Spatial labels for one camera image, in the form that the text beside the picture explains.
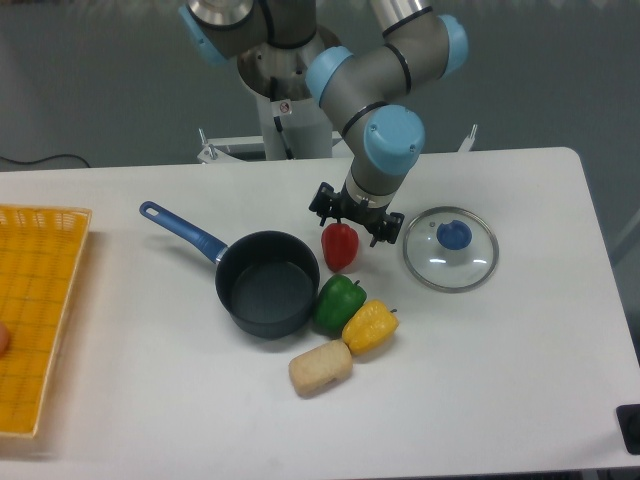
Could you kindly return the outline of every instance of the gray floor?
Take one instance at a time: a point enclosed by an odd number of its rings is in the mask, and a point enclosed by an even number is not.
[[[72,152],[95,167],[191,163],[198,127],[210,137],[258,134],[233,62],[203,64],[175,13],[181,3],[0,6],[0,155]],[[640,2],[433,4],[465,25],[471,53],[456,75],[403,102],[427,127],[425,151],[456,150],[473,123],[476,149],[571,147],[610,243],[640,208]],[[365,0],[319,2],[318,17],[356,54],[381,43]],[[615,273],[640,338],[638,271],[636,248]]]

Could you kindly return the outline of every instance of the yellow tray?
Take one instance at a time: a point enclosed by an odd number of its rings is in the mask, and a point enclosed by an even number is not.
[[[0,205],[0,435],[33,437],[91,210]]]

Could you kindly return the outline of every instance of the pot lid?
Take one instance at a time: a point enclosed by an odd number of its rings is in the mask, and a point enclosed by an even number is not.
[[[411,221],[403,254],[411,273],[425,285],[441,292],[467,292],[495,270],[498,240],[477,215],[437,207]]]

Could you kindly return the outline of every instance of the yellow bell pepper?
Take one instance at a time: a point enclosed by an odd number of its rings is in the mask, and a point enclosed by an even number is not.
[[[342,330],[342,340],[354,355],[361,355],[387,340],[398,328],[398,319],[380,300],[365,303]]]

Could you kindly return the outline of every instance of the black saucepan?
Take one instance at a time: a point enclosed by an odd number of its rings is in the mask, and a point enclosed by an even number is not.
[[[315,255],[298,238],[264,231],[227,246],[153,202],[144,202],[140,213],[218,265],[215,283],[220,302],[245,332],[280,338],[309,320],[320,272]]]

